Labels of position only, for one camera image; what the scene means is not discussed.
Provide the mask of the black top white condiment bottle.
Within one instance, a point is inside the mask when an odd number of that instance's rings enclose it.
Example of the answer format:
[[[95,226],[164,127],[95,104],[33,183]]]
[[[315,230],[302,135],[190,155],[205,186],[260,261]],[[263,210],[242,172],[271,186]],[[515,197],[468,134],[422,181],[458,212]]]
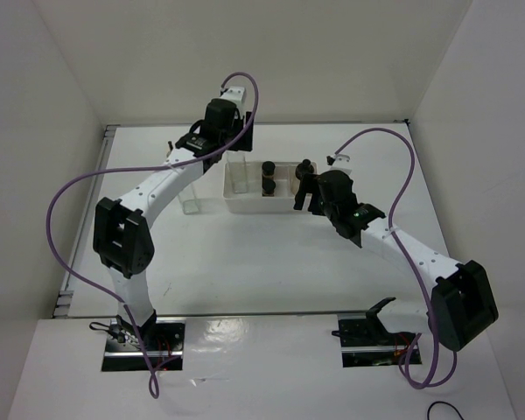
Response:
[[[295,193],[298,190],[304,175],[314,173],[315,167],[313,166],[310,159],[306,158],[301,163],[299,163],[294,170],[294,176],[291,183],[292,191]]]

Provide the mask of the glass oil bottle gold spout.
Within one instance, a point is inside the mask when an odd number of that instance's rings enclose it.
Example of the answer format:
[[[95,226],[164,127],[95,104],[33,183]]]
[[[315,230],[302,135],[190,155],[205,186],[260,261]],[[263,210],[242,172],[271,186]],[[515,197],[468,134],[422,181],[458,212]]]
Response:
[[[247,178],[245,152],[228,151],[226,157],[233,192],[236,194],[247,193],[249,190],[249,183]]]

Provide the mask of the spice jar black lid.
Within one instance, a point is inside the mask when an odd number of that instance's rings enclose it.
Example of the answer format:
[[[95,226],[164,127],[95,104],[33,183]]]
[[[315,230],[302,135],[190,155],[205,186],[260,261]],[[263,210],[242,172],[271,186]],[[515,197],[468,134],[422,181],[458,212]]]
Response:
[[[265,178],[262,181],[262,196],[263,197],[273,197],[275,195],[276,183],[272,179]]]
[[[261,166],[262,182],[273,181],[276,165],[272,161],[264,161]]]

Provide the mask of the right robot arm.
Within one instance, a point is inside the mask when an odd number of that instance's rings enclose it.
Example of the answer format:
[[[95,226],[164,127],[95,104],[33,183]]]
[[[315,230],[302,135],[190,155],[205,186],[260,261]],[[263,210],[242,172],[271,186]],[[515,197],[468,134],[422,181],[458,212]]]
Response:
[[[482,265],[442,255],[389,223],[383,211],[358,201],[353,181],[345,172],[306,173],[294,207],[325,216],[341,237],[419,282],[425,311],[405,311],[395,305],[394,298],[384,299],[376,316],[366,323],[366,334],[374,343],[384,344],[398,332],[432,332],[441,346],[458,352],[498,319]]]

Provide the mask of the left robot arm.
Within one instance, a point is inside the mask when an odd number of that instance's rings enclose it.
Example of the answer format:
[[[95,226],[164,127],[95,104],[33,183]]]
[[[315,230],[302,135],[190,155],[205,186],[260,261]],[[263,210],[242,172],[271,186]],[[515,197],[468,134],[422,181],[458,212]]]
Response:
[[[93,249],[111,276],[118,304],[117,324],[136,349],[151,347],[157,338],[146,269],[155,248],[150,229],[164,209],[209,169],[220,162],[221,147],[238,137],[231,149],[251,151],[253,129],[244,110],[245,89],[223,88],[197,121],[171,149],[162,171],[154,171],[118,199],[102,198],[95,207]]]

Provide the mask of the white divided organizer bin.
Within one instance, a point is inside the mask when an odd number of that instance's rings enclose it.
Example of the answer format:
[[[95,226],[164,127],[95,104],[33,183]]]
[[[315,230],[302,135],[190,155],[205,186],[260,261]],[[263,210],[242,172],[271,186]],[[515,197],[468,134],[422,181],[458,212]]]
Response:
[[[275,195],[263,197],[262,170],[264,161],[247,161],[248,192],[236,194],[231,186],[228,164],[224,166],[223,199],[232,214],[289,214],[295,213],[291,183],[294,170],[300,162],[274,161]]]

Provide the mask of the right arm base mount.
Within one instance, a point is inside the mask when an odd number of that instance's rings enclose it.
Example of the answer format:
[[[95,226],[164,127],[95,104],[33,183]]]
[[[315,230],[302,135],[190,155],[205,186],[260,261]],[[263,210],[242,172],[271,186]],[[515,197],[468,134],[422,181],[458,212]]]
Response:
[[[339,340],[344,368],[397,365],[409,351],[416,334],[406,330],[388,332],[379,319],[396,299],[386,297],[365,311],[341,313],[331,335]]]

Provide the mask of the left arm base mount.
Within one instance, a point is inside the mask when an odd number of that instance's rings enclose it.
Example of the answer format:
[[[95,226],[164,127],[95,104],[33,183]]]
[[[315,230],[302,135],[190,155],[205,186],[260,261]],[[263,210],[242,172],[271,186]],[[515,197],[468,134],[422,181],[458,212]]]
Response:
[[[147,371],[137,338],[125,332],[113,319],[108,323],[92,321],[89,329],[107,335],[102,372]],[[143,342],[151,365],[158,371],[183,368],[186,324],[183,319],[159,318],[153,333]]]

